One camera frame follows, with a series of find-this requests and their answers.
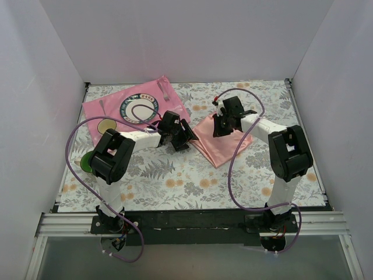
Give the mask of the salmon pink satin napkin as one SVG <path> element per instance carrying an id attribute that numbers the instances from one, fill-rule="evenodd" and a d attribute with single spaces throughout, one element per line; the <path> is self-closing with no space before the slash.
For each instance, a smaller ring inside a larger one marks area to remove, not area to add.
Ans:
<path id="1" fill-rule="evenodd" d="M 243 132 L 234 131 L 230 135 L 214 138 L 214 121 L 212 115 L 208 115 L 192 130 L 198 137 L 197 141 L 191 141 L 192 145 L 215 168 L 231 160 L 239 141 L 244 136 Z"/>

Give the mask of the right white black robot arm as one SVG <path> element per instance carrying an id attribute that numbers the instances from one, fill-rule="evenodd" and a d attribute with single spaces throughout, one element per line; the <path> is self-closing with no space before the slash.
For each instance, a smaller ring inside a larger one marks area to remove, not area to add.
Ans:
<path id="1" fill-rule="evenodd" d="M 244 110 L 237 96 L 223 101 L 214 98 L 217 107 L 213 115 L 213 137 L 228 136 L 234 131 L 260 139 L 269 147 L 270 166 L 275 182 L 261 217 L 254 223 L 276 232 L 291 217 L 291 203 L 302 176 L 313 166 L 304 130 L 300 125 L 290 127 L 276 124 L 253 110 Z"/>

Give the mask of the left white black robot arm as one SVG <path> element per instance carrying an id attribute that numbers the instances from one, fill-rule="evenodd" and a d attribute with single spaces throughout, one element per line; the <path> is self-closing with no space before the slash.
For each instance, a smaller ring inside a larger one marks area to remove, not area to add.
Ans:
<path id="1" fill-rule="evenodd" d="M 177 152 L 184 151 L 189 148 L 191 140 L 198 140 L 198 137 L 187 121 L 172 111 L 166 111 L 159 120 L 137 131 L 118 132 L 113 128 L 105 131 L 92 151 L 88 165 L 96 178 L 101 197 L 96 212 L 100 223 L 109 232 L 118 233 L 125 225 L 119 215 L 124 213 L 119 181 L 127 171 L 132 154 L 167 143 L 172 144 Z"/>

